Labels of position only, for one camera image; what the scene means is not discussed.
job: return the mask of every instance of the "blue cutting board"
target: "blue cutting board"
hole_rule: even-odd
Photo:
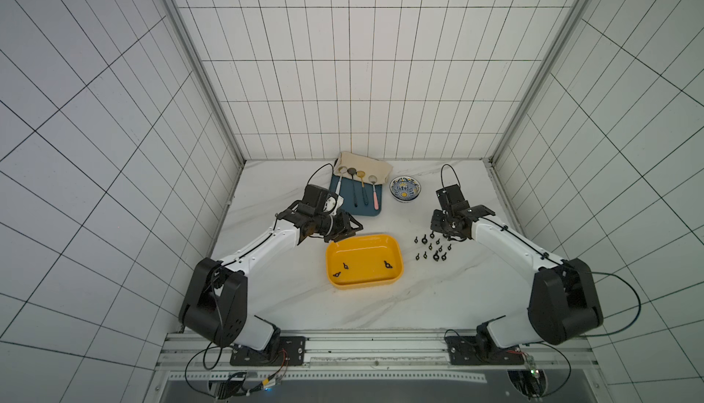
[[[340,178],[338,176],[332,176],[330,179],[330,192],[335,192],[337,189],[337,181]],[[354,196],[352,194],[352,185],[357,192],[357,207],[354,206]],[[372,185],[364,183],[364,191],[367,193],[367,200],[369,200],[369,205],[364,204],[364,198],[362,196],[362,182],[352,181],[350,179],[342,179],[342,184],[340,185],[340,195],[345,199],[342,209],[354,215],[361,216],[376,216],[382,211],[382,187],[383,185],[377,185],[377,200],[379,200],[379,210],[374,209],[374,194],[372,190]]]

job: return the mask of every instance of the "black-handled spoon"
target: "black-handled spoon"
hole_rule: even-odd
[[[357,170],[355,168],[347,168],[347,173],[352,176],[352,199],[354,200],[354,206],[357,207],[357,191],[354,188],[354,175]]]

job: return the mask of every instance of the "spoon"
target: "spoon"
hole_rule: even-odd
[[[347,166],[340,166],[337,171],[340,173],[340,179],[337,181],[337,189],[335,189],[335,193],[340,195],[340,184],[342,183],[342,174],[347,171]]]
[[[357,207],[357,191],[354,189],[354,175],[357,173],[357,170],[347,168],[347,173],[352,177],[352,199],[354,200],[354,206]]]
[[[379,200],[377,199],[377,177],[369,176],[369,183],[372,183],[372,188],[374,190],[374,210],[379,210]]]
[[[362,182],[362,199],[364,200],[364,205],[369,206],[369,197],[367,196],[367,191],[364,190],[364,176],[367,175],[365,171],[357,171],[357,177],[359,177]]]

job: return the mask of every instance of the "white tile wall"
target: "white tile wall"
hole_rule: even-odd
[[[593,0],[496,163],[529,237],[641,296],[589,339],[616,403],[704,390],[701,4]],[[633,294],[595,280],[622,328]]]
[[[320,159],[491,156],[572,1],[176,3],[246,158]]]
[[[0,20],[0,400],[140,402],[233,146],[161,0],[0,0]]]

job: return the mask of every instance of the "pink-handled spoon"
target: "pink-handled spoon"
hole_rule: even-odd
[[[379,210],[379,200],[377,199],[377,177],[369,176],[369,183],[372,183],[372,189],[374,191],[374,210]]]

